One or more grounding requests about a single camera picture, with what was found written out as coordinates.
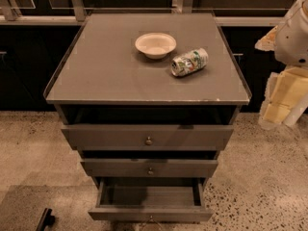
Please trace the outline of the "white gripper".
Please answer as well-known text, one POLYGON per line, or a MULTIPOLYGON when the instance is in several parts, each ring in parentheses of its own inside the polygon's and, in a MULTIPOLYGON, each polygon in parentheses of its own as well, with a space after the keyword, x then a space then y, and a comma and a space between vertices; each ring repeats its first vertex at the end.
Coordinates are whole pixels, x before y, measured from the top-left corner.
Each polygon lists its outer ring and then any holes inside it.
POLYGON ((259 124, 270 130, 284 124, 292 108, 308 94, 308 69, 289 66, 268 78, 259 124))

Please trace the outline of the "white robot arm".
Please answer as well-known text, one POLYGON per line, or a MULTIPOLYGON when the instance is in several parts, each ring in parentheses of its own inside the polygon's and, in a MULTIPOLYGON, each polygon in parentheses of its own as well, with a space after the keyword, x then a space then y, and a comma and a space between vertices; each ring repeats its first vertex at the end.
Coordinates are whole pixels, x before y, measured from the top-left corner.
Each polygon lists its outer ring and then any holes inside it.
POLYGON ((308 0, 296 0, 283 19, 255 44, 273 51, 286 67, 267 81, 259 124, 270 130, 296 124, 307 109, 308 96, 308 0))

